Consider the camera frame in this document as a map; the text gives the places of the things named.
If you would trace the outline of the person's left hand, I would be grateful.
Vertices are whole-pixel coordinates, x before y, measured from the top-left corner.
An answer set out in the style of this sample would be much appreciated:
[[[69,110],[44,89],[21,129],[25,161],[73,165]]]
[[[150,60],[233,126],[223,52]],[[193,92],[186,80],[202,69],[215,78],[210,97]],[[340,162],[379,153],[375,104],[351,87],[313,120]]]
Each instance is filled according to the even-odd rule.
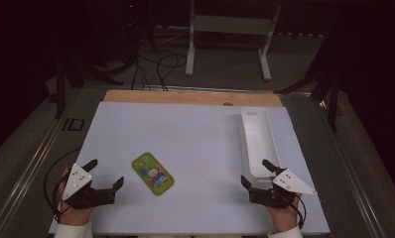
[[[87,209],[73,209],[63,199],[61,199],[60,202],[60,209],[59,224],[70,226],[83,226],[87,224],[94,210],[93,207]]]

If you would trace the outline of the white metal stand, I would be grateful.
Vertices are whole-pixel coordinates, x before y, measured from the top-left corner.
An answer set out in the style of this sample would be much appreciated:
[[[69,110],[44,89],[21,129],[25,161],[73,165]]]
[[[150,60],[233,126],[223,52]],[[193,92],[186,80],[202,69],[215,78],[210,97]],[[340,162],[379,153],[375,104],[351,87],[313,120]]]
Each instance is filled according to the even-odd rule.
[[[258,57],[263,79],[272,78],[267,53],[273,39],[282,6],[276,4],[270,19],[240,18],[226,16],[200,15],[195,11],[196,0],[190,0],[189,48],[187,53],[186,75],[194,74],[195,66],[195,32],[212,32],[227,34],[244,34],[264,36],[265,44],[258,50]]]

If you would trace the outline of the white table board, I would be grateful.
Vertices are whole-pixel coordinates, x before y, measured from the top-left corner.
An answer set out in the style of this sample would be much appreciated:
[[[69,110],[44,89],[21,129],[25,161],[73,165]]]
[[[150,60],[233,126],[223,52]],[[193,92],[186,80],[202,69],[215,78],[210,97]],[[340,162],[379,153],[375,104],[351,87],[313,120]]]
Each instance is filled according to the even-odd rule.
[[[92,185],[123,186],[91,216],[97,235],[265,235],[268,213],[248,199],[238,106],[111,103],[98,105],[79,164],[97,160]],[[131,167],[149,152],[174,177],[157,196]]]

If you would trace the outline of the black tripod stand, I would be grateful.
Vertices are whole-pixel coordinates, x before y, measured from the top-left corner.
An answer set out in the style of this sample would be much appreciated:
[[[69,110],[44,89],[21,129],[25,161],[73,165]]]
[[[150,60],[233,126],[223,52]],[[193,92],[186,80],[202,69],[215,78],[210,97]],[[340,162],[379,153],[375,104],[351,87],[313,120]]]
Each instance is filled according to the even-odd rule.
[[[69,83],[76,88],[82,88],[84,85],[84,79],[82,73],[86,72],[92,74],[96,78],[100,79],[107,84],[122,85],[121,81],[115,80],[110,77],[110,74],[122,72],[130,67],[129,64],[123,64],[113,69],[99,70],[81,60],[74,54],[69,52],[60,52],[56,58],[56,93],[53,96],[53,100],[57,104],[57,111],[55,118],[59,119],[66,109],[66,86],[65,82],[68,79]]]

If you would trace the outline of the long white plastic tray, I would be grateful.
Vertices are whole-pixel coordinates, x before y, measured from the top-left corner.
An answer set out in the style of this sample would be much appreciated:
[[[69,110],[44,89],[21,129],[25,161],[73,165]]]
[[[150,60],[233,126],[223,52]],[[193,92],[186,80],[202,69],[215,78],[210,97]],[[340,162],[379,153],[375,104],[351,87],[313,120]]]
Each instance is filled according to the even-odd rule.
[[[268,111],[260,107],[243,107],[238,126],[242,154],[243,175],[256,187],[271,184],[270,172],[264,160],[280,167]]]

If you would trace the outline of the metal floor rail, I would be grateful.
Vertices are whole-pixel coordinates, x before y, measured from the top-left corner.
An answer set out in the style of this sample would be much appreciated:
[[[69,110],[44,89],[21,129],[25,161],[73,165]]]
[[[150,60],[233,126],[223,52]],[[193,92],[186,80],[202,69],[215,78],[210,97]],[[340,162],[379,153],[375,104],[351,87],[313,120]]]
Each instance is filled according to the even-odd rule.
[[[372,207],[369,197],[367,196],[362,184],[356,174],[355,169],[350,161],[350,156],[345,151],[341,139],[329,124],[327,113],[324,109],[317,109],[321,117],[322,125],[326,128],[337,149],[339,162],[343,170],[346,182],[351,190],[352,196],[356,202],[358,210],[364,220],[371,238],[387,238],[383,227],[378,221],[376,213]]]
[[[55,118],[55,104],[44,102],[0,148],[0,238],[37,176],[80,89],[66,95],[66,108]]]

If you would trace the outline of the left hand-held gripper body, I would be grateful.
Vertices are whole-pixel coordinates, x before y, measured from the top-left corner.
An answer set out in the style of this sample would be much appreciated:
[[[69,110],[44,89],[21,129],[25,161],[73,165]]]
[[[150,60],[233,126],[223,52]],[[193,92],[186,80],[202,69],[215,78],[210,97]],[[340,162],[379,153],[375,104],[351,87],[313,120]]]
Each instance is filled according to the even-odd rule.
[[[63,200],[73,209],[87,209],[115,202],[115,190],[95,189],[91,186],[92,175],[82,166],[74,164],[66,181]]]

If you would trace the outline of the green cartoon phone case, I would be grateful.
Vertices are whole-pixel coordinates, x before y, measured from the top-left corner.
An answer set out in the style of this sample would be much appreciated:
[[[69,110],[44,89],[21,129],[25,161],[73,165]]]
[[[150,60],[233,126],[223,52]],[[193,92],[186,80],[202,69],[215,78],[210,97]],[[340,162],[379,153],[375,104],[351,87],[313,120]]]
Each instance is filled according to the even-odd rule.
[[[172,175],[150,152],[136,158],[131,167],[154,195],[162,195],[175,184]]]

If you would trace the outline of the black angled stand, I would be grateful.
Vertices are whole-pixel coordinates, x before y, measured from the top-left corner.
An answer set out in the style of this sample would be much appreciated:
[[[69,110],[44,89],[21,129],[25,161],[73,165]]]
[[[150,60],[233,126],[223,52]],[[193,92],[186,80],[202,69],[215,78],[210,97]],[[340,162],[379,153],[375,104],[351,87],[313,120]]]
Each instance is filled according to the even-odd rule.
[[[310,97],[318,102],[323,101],[326,96],[329,97],[329,103],[327,104],[328,122],[335,131],[338,87],[342,66],[343,57],[339,49],[339,40],[333,35],[328,35],[324,38],[304,78],[288,87],[275,90],[275,93],[286,95],[314,82],[316,86]]]

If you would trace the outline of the person's right hand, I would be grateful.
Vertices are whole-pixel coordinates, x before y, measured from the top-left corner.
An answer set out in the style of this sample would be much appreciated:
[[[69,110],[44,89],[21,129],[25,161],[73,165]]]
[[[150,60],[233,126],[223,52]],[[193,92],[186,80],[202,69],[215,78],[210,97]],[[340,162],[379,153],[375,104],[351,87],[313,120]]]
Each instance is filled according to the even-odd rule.
[[[286,232],[298,226],[299,198],[295,197],[292,206],[287,208],[266,207],[276,232]]]

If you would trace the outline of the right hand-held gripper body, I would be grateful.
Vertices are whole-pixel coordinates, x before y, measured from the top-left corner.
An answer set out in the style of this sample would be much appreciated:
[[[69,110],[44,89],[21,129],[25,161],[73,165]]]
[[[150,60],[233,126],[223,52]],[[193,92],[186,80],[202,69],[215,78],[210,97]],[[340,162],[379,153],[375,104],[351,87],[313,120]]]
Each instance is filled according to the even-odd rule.
[[[301,178],[284,169],[272,179],[269,188],[249,187],[249,201],[272,208],[287,208],[297,194],[317,195],[317,191]]]

